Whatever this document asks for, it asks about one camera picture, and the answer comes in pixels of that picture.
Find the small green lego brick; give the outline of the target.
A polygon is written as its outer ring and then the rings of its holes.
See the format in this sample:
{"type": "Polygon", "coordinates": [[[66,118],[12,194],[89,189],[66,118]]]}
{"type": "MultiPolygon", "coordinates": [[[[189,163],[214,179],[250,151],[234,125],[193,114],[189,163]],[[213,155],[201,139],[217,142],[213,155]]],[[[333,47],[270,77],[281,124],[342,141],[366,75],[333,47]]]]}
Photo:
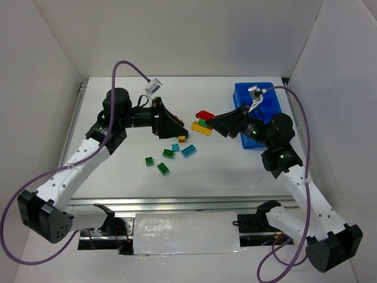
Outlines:
{"type": "Polygon", "coordinates": [[[202,127],[205,127],[205,128],[208,128],[208,125],[206,124],[206,121],[203,120],[203,119],[199,119],[198,120],[198,125],[202,126],[202,127]]]}

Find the red arch lego brick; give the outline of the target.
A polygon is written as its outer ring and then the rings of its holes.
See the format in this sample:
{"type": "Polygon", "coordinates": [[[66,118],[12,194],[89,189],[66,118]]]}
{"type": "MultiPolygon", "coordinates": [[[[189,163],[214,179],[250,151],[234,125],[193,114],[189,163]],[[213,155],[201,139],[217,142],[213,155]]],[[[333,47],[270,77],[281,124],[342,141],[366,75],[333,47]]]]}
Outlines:
{"type": "Polygon", "coordinates": [[[216,116],[212,113],[209,113],[208,111],[201,110],[198,113],[196,113],[195,117],[197,119],[202,119],[202,120],[207,121],[207,120],[211,120],[211,119],[215,118],[216,116]]]}

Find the teal rectangular lego brick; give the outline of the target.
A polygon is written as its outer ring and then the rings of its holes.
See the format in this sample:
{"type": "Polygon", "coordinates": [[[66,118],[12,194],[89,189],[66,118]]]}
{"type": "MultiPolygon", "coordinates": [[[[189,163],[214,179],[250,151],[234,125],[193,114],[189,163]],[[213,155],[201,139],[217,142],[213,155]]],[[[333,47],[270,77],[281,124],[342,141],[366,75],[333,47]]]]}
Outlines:
{"type": "Polygon", "coordinates": [[[181,154],[184,158],[190,157],[192,154],[194,154],[197,151],[195,146],[193,144],[187,146],[183,150],[181,150],[181,154]]]}

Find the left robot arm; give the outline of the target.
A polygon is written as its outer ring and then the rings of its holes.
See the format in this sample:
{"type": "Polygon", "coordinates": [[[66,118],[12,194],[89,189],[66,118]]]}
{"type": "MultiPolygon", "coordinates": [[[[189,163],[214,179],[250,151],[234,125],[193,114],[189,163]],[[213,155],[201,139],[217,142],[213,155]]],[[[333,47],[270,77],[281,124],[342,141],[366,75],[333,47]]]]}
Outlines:
{"type": "Polygon", "coordinates": [[[33,192],[24,189],[17,197],[22,223],[50,243],[63,240],[74,223],[74,215],[65,211],[71,198],[126,139],[126,129],[135,127],[151,127],[159,139],[188,135],[160,97],[153,98],[149,107],[133,106],[126,89],[110,90],[96,122],[63,169],[33,192]]]}

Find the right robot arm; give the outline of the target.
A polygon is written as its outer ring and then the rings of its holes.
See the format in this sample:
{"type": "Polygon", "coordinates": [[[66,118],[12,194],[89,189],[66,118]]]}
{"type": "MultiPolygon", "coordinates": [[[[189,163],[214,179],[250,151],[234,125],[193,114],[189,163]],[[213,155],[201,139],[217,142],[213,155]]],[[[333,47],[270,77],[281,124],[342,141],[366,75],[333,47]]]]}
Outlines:
{"type": "Polygon", "coordinates": [[[309,178],[308,166],[290,144],[295,135],[292,119],[277,113],[264,123],[248,110],[242,104],[234,111],[211,117],[206,124],[224,137],[234,138],[241,133],[264,145],[264,168],[286,187],[306,214],[305,221],[300,221],[281,204],[270,201],[259,208],[267,224],[301,243],[319,272],[325,273],[354,257],[363,238],[362,230],[346,223],[309,178]]]}

